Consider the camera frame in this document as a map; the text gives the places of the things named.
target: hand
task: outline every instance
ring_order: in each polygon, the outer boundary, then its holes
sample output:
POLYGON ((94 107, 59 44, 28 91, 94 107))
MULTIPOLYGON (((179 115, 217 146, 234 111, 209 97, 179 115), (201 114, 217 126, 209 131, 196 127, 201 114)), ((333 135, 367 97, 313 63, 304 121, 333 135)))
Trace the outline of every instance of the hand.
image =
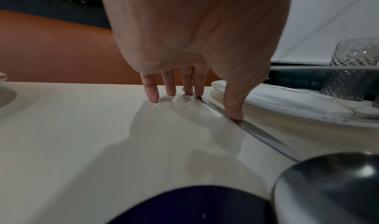
POLYGON ((121 54, 141 73, 147 97, 159 100, 156 73, 175 95, 180 68, 185 92, 204 92, 209 67, 227 81, 226 113, 243 118, 249 92, 270 71, 291 0, 103 0, 121 54))

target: table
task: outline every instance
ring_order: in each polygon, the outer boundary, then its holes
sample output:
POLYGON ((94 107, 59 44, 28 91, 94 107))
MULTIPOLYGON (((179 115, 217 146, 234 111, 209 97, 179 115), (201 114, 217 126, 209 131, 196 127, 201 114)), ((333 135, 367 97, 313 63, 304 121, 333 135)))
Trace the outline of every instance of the table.
MULTIPOLYGON (((158 89, 161 101, 152 104, 138 85, 2 84, 0 223, 102 224, 152 196, 193 185, 270 198, 276 178, 294 162, 181 87, 175 97, 158 89)), ((204 97, 222 106, 211 87, 204 97)), ((377 151, 376 130, 244 111, 304 159, 377 151)))

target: navy blue plate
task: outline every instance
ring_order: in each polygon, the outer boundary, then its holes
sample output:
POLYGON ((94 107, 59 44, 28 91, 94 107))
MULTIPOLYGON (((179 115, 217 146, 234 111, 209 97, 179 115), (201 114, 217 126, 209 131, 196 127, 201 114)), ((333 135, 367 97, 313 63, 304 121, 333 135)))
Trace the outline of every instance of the navy blue plate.
POLYGON ((150 198, 109 224, 273 224, 270 202, 247 192, 192 186, 150 198))

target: metal knife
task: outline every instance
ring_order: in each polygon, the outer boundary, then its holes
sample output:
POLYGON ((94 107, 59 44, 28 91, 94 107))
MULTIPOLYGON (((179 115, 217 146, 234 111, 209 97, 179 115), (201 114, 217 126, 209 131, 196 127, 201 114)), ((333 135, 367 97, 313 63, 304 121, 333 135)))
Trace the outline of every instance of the metal knife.
MULTIPOLYGON (((220 108, 216 104, 213 104, 212 102, 208 101, 205 98, 198 98, 198 97, 196 97, 196 95, 195 95, 194 92, 192 92, 192 96, 195 97, 196 99, 198 99, 199 101, 201 101, 202 103, 206 104, 207 106, 209 106, 209 107, 213 108, 214 110, 218 111, 220 114, 222 114, 225 117, 227 117, 227 115, 225 113, 225 110, 222 109, 222 108, 220 108)), ((234 123, 237 126, 239 126, 240 128, 242 128, 243 130, 245 130, 246 132, 248 132, 249 134, 251 134, 254 137, 256 137, 257 139, 259 139, 264 144, 270 146, 274 150, 276 150, 276 151, 280 152, 281 154, 283 154, 284 156, 288 157, 292 161, 295 161, 295 162, 299 162, 300 161, 300 157, 291 148, 289 148, 284 143, 282 143, 278 139, 274 138, 273 136, 271 136, 267 132, 263 131, 262 129, 254 126, 253 124, 251 124, 251 123, 249 123, 249 122, 247 122, 245 120, 234 121, 234 123)))
POLYGON ((271 66, 271 71, 376 71, 379 72, 379 65, 376 66, 271 66))

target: orange wall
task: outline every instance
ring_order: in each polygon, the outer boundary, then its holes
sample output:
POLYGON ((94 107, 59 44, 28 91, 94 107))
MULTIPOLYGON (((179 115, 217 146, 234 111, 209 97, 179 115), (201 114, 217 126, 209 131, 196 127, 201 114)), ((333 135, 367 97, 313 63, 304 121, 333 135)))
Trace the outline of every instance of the orange wall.
MULTIPOLYGON (((0 71, 9 81, 142 84, 112 31, 0 10, 0 71)), ((209 73, 206 85, 219 78, 209 73)), ((181 85, 176 73, 176 83, 181 85)), ((159 75, 158 84, 163 80, 159 75)))

